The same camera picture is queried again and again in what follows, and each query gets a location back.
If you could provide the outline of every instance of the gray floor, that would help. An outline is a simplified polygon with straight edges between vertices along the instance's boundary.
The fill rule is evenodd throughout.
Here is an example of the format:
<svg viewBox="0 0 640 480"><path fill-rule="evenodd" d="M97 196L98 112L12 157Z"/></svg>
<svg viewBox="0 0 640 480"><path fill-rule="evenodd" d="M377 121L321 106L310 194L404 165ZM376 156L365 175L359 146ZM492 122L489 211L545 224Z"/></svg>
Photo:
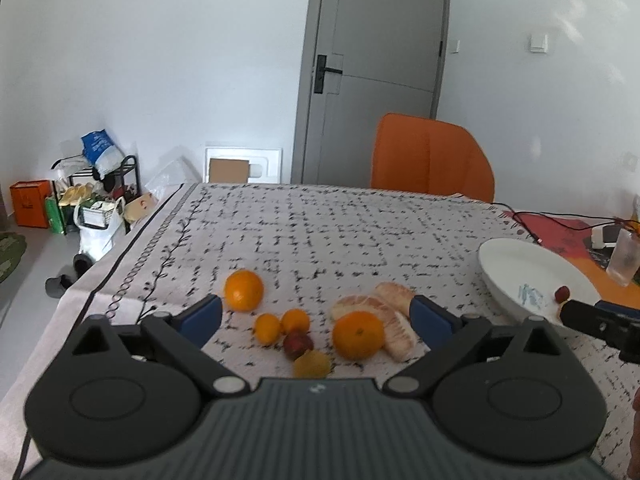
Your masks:
<svg viewBox="0 0 640 480"><path fill-rule="evenodd" d="M11 228L27 239L17 269L0 283L0 399L31 355L58 300L44 292L44 282L69 266L78 252L78 234L66 237L45 229Z"/></svg>

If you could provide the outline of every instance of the white bowl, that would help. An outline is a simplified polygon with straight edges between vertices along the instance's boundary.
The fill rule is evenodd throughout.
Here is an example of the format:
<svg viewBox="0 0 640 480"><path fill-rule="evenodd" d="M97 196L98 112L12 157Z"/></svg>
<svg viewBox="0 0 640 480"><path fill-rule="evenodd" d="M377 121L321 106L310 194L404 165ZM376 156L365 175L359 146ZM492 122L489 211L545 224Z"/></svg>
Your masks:
<svg viewBox="0 0 640 480"><path fill-rule="evenodd" d="M589 279L562 256L530 242L494 238L480 246L482 278L498 304L517 321L543 316L561 335L575 333L558 317L554 294L563 285L571 299L596 304L598 291Z"/></svg>

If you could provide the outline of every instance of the gray door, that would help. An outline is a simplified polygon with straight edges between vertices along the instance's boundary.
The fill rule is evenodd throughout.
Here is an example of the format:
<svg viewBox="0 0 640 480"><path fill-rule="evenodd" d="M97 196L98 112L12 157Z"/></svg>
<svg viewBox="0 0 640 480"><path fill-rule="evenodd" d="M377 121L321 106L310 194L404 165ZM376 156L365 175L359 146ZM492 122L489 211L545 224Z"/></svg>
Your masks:
<svg viewBox="0 0 640 480"><path fill-rule="evenodd" d="M430 116L444 3L321 0L303 183L368 187L382 116ZM318 56L335 70L324 72L321 93Z"/></svg>

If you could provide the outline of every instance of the human hand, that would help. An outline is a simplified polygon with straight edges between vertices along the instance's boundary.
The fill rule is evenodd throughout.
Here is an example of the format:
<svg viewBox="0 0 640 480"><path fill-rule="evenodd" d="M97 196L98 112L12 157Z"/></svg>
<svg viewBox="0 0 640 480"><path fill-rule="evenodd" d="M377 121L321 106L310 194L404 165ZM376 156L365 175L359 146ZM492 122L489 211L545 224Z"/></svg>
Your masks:
<svg viewBox="0 0 640 480"><path fill-rule="evenodd" d="M631 448L631 460L626 474L631 480L640 479L640 388L636 391L631 407L634 413L634 432L631 435L629 447Z"/></svg>

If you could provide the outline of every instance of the dark red fruit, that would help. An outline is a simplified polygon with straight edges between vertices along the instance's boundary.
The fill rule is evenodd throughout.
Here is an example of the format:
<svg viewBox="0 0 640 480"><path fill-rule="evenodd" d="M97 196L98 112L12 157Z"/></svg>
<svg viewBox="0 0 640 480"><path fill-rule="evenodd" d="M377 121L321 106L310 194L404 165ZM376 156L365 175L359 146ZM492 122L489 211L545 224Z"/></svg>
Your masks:
<svg viewBox="0 0 640 480"><path fill-rule="evenodd" d="M557 303L564 303L570 296L571 292L569 291L569 287L566 285L561 286L555 293Z"/></svg>
<svg viewBox="0 0 640 480"><path fill-rule="evenodd" d="M287 357L295 361L302 357L307 350L313 350L314 342L307 334L293 331L284 338L282 348Z"/></svg>

